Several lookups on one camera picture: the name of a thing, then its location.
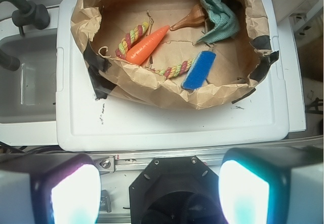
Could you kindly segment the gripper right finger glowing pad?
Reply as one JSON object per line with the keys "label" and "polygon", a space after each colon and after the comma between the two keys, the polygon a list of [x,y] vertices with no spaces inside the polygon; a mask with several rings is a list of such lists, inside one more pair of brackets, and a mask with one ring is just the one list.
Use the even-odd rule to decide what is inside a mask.
{"label": "gripper right finger glowing pad", "polygon": [[323,223],[323,149],[231,148],[218,190],[228,223]]}

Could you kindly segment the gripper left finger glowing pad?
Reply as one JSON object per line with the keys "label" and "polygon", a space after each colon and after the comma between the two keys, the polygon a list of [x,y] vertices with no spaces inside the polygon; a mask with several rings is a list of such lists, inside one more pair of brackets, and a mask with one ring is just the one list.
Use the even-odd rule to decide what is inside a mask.
{"label": "gripper left finger glowing pad", "polygon": [[1,223],[95,223],[100,199],[87,154],[1,155]]}

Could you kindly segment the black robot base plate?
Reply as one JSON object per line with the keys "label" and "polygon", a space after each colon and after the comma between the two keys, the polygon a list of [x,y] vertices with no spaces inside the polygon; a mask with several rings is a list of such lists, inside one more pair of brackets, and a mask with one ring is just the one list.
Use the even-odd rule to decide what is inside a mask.
{"label": "black robot base plate", "polygon": [[129,187],[132,223],[224,223],[218,175],[196,157],[153,159]]}

